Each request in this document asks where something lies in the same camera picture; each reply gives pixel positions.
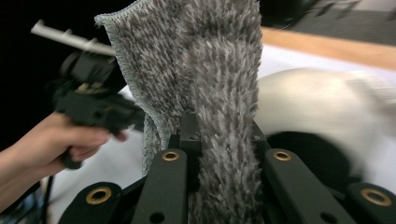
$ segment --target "fuzzy gray towel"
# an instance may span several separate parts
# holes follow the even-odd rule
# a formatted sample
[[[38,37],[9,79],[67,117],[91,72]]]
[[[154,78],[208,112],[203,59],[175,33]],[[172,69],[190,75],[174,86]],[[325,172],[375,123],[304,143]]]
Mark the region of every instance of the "fuzzy gray towel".
[[[262,53],[258,2],[140,0],[95,20],[147,112],[144,173],[193,110],[204,146],[189,223],[263,223],[250,140]]]

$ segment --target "gray cloth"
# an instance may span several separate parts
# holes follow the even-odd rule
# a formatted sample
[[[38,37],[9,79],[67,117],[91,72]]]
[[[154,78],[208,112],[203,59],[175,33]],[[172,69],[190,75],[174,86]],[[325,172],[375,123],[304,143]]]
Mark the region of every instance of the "gray cloth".
[[[95,20],[147,113],[144,174],[181,115],[195,111],[203,157],[189,223],[263,223],[251,144],[262,53],[258,2],[140,0]]]

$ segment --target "gray floor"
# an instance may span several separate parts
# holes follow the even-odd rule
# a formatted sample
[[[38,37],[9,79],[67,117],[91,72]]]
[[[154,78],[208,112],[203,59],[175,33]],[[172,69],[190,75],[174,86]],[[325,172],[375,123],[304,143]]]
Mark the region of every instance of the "gray floor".
[[[346,10],[349,4],[340,1],[345,3],[337,3],[318,16],[321,9],[331,2],[319,1],[285,30],[396,46],[396,15],[393,14],[396,1],[360,0],[352,10]]]

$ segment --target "person's arm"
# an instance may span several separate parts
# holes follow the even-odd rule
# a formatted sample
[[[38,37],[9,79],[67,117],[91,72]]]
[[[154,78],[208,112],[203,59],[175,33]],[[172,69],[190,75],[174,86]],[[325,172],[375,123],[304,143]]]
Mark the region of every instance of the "person's arm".
[[[0,152],[0,212],[43,177],[62,171],[62,154],[70,146],[72,159],[84,161],[108,137],[107,130],[74,125],[63,114],[46,117],[16,144]],[[126,136],[118,138],[123,141]]]

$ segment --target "gray fur texture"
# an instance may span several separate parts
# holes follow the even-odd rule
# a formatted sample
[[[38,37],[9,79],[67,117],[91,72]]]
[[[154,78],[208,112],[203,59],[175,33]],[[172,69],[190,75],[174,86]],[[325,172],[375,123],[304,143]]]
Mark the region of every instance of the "gray fur texture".
[[[141,0],[95,19],[106,27],[128,86],[148,114],[146,169],[182,113],[197,115],[201,187],[189,198],[189,223],[263,223],[251,144],[262,53],[258,2]]]

